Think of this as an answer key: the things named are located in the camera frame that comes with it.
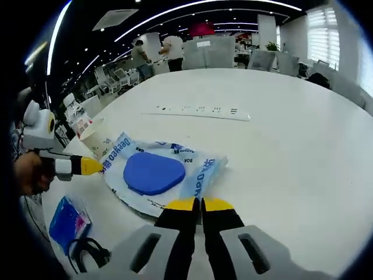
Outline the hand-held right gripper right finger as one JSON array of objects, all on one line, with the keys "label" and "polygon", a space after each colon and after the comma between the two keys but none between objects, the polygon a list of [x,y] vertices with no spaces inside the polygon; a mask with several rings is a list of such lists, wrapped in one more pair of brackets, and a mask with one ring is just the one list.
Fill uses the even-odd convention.
[{"label": "hand-held right gripper right finger", "polygon": [[244,225],[222,199],[202,199],[202,223],[215,279],[332,279],[301,268],[285,245],[254,225]]}]

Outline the person's left hand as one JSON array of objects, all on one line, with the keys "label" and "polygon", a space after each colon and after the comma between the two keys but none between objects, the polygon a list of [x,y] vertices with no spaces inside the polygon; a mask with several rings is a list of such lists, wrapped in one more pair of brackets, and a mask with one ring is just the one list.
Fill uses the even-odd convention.
[{"label": "person's left hand", "polygon": [[53,176],[43,168],[41,157],[35,152],[21,155],[13,165],[17,193],[22,195],[36,195],[50,189]]}]

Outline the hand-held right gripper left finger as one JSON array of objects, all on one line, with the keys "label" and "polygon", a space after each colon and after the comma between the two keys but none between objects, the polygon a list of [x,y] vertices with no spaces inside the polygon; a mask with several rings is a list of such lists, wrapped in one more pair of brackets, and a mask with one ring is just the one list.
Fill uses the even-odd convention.
[{"label": "hand-held right gripper left finger", "polygon": [[171,201],[154,225],[135,231],[112,252],[117,279],[187,279],[195,250],[200,201]]}]

